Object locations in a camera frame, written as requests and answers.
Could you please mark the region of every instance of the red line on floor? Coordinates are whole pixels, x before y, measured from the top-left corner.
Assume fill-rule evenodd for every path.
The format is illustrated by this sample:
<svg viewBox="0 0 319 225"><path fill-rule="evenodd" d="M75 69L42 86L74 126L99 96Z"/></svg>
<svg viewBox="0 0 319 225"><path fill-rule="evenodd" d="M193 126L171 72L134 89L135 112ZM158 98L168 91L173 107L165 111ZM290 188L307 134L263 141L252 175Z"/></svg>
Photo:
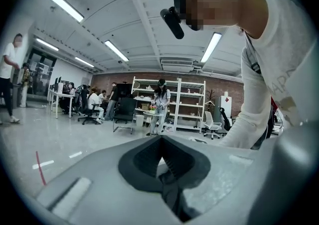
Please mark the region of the red line on floor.
<svg viewBox="0 0 319 225"><path fill-rule="evenodd" d="M42 168L41 168L41 166L40 166L40 160L39 160L38 151L35 152L35 155L36 155L36 161L38 162L38 165L39 165L39 171L40 171L40 176L41 176L43 185L46 185L46 182L45 182L45 179L44 179L44 176L43 176L43 172L42 172Z"/></svg>

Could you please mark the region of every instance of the box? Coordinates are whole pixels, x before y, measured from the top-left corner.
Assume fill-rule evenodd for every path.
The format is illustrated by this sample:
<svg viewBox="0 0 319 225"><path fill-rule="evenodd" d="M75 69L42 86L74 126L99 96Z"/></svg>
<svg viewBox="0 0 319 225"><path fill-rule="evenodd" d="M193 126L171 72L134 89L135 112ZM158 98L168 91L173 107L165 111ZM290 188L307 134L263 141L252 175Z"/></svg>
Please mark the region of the box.
<svg viewBox="0 0 319 225"><path fill-rule="evenodd" d="M148 103L142 103L142 110L148 111L149 110L149 104Z"/></svg>

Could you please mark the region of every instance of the table leg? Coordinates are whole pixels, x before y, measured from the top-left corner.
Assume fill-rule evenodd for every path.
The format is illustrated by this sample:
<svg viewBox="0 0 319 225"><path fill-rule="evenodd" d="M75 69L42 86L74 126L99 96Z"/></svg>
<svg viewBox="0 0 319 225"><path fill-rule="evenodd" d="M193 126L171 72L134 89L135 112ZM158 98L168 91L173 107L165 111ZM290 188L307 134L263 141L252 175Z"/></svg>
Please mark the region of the table leg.
<svg viewBox="0 0 319 225"><path fill-rule="evenodd" d="M59 95L56 95L56 103L55 103L55 118L58 118L58 103L59 103Z"/></svg>
<svg viewBox="0 0 319 225"><path fill-rule="evenodd" d="M53 111L53 98L54 98L54 94L51 93L51 111Z"/></svg>
<svg viewBox="0 0 319 225"><path fill-rule="evenodd" d="M70 97L69 118L72 117L72 99L73 97Z"/></svg>

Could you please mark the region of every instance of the ceiling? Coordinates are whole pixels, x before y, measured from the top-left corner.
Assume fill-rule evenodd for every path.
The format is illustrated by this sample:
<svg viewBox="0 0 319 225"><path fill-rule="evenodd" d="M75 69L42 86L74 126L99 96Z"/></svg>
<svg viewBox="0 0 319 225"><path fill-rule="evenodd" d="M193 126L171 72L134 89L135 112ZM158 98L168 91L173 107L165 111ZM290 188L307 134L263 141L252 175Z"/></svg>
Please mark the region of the ceiling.
<svg viewBox="0 0 319 225"><path fill-rule="evenodd" d="M21 0L19 9L35 20L34 35L59 48L58 56L92 73L162 70L163 58L200 61L213 33L223 36L203 71L240 76L244 39L235 28L192 31L176 39L160 17L173 0L66 0L84 19L78 23L51 0ZM105 44L110 40L128 59L120 60ZM74 57L92 65L86 67Z"/></svg>

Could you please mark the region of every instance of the floor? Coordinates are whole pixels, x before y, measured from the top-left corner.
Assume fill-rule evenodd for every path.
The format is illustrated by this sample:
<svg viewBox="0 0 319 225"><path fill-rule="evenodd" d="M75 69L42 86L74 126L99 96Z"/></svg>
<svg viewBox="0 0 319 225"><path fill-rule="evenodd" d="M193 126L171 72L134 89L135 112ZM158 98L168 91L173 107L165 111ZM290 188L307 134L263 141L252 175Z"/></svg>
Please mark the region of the floor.
<svg viewBox="0 0 319 225"><path fill-rule="evenodd" d="M36 196L45 184L86 155L145 137L149 131L143 127L132 135L128 129L113 133L111 121L102 125L92 122L82 125L77 121L82 115L75 114L69 119L68 115L59 113L56 119L55 113L43 103L28 102L28 105L28 108L14 109L14 116L21 120L18 125L10 124L7 111L1 109L4 124L0 126L0 154L17 186L31 196ZM195 137L208 144L218 141L191 131L164 134L186 139Z"/></svg>

